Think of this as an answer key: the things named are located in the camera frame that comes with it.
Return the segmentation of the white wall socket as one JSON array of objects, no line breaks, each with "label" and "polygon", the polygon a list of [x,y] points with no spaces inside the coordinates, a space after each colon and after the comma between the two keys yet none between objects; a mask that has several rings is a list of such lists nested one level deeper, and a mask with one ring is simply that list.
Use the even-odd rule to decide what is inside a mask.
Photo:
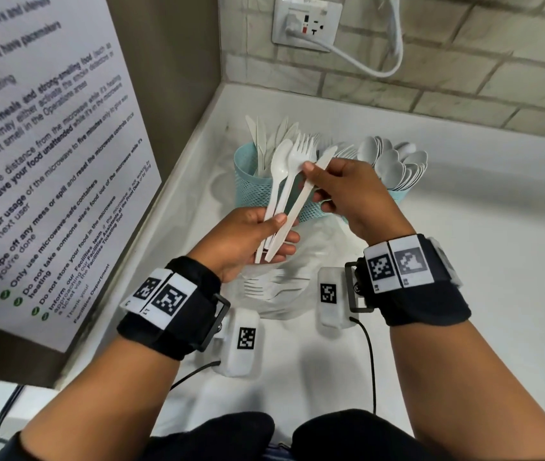
[{"label": "white wall socket", "polygon": [[[280,46],[330,53],[329,46],[335,43],[342,12],[342,3],[329,0],[275,0],[271,42]],[[304,28],[304,40],[297,39],[289,44],[277,43],[280,27],[287,19],[308,24]]]}]

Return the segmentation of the person's right hand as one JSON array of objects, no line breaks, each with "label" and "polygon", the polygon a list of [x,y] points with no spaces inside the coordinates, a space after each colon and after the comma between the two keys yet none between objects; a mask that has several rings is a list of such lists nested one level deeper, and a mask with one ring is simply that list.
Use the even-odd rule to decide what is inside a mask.
[{"label": "person's right hand", "polygon": [[344,217],[350,230],[369,247],[416,234],[368,163],[333,158],[326,170],[306,162],[302,172],[314,188],[338,187],[340,213],[336,215]]}]

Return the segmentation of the white power plug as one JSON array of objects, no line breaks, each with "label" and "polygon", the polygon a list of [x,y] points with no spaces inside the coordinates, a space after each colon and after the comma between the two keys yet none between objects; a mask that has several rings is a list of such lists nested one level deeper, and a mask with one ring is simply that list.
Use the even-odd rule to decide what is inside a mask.
[{"label": "white power plug", "polygon": [[300,39],[304,40],[306,34],[304,28],[308,27],[308,24],[304,24],[302,21],[294,22],[289,19],[286,20],[279,30],[278,42],[279,44],[289,44],[291,41]]}]

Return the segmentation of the black left wristband with markers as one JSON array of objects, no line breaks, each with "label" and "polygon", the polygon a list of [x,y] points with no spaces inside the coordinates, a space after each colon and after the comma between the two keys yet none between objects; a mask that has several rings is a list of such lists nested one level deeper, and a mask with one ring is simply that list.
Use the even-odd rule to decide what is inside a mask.
[{"label": "black left wristband with markers", "polygon": [[216,274],[194,259],[172,259],[127,298],[116,330],[128,341],[182,361],[206,350],[230,310],[221,286]]}]

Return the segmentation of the white plastic fork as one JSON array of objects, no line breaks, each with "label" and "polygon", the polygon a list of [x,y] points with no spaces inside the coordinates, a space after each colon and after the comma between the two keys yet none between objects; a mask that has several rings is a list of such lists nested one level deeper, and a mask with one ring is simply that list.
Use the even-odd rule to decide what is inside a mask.
[{"label": "white plastic fork", "polygon": [[305,134],[299,134],[298,140],[293,144],[293,148],[288,155],[289,175],[279,187],[277,207],[273,215],[284,211],[293,186],[293,181],[299,173],[299,170],[301,170],[304,162],[313,162],[314,150],[314,138],[309,138],[308,135]]}]

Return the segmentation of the person's left hand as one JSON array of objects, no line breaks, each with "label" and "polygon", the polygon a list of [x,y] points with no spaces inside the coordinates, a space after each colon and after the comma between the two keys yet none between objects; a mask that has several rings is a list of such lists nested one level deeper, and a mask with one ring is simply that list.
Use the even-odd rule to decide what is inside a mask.
[{"label": "person's left hand", "polygon": [[264,207],[236,208],[225,216],[187,254],[215,273],[222,283],[234,280],[245,265],[254,263],[261,242],[275,233],[246,233],[242,212],[264,212]]}]

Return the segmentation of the white plastic spoon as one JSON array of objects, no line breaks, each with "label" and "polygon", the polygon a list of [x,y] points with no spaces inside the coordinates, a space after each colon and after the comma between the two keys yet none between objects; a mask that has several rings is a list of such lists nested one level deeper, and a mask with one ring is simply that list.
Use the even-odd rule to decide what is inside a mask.
[{"label": "white plastic spoon", "polygon": [[289,175],[288,155],[293,148],[291,139],[284,139],[276,148],[272,157],[270,171],[272,176],[272,188],[269,203],[266,209],[266,219],[273,216],[277,207],[279,187]]}]

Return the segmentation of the white printed notice sheet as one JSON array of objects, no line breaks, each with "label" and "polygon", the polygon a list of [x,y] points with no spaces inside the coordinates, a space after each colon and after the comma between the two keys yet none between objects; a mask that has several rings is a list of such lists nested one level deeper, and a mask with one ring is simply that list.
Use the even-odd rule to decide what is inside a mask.
[{"label": "white printed notice sheet", "polygon": [[106,0],[0,0],[0,330],[67,351],[160,184]]}]

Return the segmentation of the black wristband with markers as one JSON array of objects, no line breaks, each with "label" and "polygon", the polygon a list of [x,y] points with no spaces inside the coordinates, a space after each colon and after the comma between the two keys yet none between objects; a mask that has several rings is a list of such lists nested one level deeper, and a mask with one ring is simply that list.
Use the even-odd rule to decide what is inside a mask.
[{"label": "black wristband with markers", "polygon": [[347,308],[379,310],[389,327],[453,326],[471,317],[462,282],[439,242],[423,234],[382,241],[346,263]]},{"label": "black wristband with markers", "polygon": [[221,286],[216,274],[194,259],[172,259],[127,298],[116,330],[128,341],[182,361],[206,350],[230,310]]}]

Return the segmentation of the person's right forearm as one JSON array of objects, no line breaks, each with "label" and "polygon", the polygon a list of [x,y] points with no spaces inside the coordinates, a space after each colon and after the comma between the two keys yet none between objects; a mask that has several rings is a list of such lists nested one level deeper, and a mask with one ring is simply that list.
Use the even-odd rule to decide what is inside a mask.
[{"label": "person's right forearm", "polygon": [[415,438],[458,460],[545,461],[545,411],[476,327],[390,328]]}]

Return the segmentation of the pack of bagged forks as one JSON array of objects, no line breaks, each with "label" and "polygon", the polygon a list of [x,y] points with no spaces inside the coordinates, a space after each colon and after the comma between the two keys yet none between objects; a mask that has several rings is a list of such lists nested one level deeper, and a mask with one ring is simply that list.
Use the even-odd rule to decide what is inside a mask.
[{"label": "pack of bagged forks", "polygon": [[270,301],[281,293],[304,290],[310,281],[310,275],[311,271],[307,267],[293,271],[277,269],[257,278],[245,279],[243,289],[247,297]]}]

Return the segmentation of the bunch of white spoons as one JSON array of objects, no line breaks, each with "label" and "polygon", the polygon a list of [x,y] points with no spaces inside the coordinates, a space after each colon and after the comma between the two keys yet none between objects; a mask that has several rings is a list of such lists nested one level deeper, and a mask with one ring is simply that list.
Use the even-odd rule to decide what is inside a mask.
[{"label": "bunch of white spoons", "polygon": [[424,176],[429,154],[412,142],[392,145],[380,136],[366,137],[354,150],[353,156],[367,162],[396,201],[400,201]]}]

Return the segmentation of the bunch of white forks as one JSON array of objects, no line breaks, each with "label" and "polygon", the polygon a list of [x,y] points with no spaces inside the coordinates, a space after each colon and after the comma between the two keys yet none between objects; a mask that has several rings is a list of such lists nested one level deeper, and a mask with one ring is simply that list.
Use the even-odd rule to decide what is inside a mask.
[{"label": "bunch of white forks", "polygon": [[348,160],[356,160],[358,155],[358,148],[354,144],[350,144],[345,141],[336,141],[330,136],[326,136],[322,133],[314,134],[315,137],[315,160],[321,158],[323,153],[332,146],[337,146],[335,157],[345,158]]}]

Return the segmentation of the white plastic knife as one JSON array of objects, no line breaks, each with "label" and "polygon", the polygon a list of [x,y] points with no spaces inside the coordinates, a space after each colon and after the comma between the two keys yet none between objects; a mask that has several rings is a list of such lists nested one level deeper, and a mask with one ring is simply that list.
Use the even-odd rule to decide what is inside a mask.
[{"label": "white plastic knife", "polygon": [[[325,152],[323,153],[323,155],[321,156],[321,158],[314,163],[314,166],[322,170],[326,170],[331,159],[334,157],[337,149],[338,149],[338,146],[331,146],[327,148]],[[293,224],[297,221],[299,214],[302,208],[304,207],[305,203],[309,199],[310,193],[313,189],[314,189],[314,184],[312,184],[309,181],[306,181],[294,205],[292,206],[292,209],[287,215],[285,224],[275,234],[273,240],[271,241],[271,244],[269,245],[269,249],[264,258],[264,260],[267,263],[270,263],[274,259],[280,247],[284,244],[288,233],[292,230]]]}]

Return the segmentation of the bunch of white knives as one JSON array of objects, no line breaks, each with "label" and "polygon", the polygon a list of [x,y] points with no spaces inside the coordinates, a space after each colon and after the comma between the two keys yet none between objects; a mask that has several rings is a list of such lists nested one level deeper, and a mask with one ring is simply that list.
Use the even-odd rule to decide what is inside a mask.
[{"label": "bunch of white knives", "polygon": [[252,136],[253,144],[256,147],[258,163],[255,175],[258,177],[268,177],[270,176],[270,165],[277,147],[285,139],[289,139],[292,142],[295,141],[299,132],[299,123],[289,124],[289,117],[285,117],[277,130],[268,136],[265,124],[259,117],[254,120],[246,115],[245,119]]}]

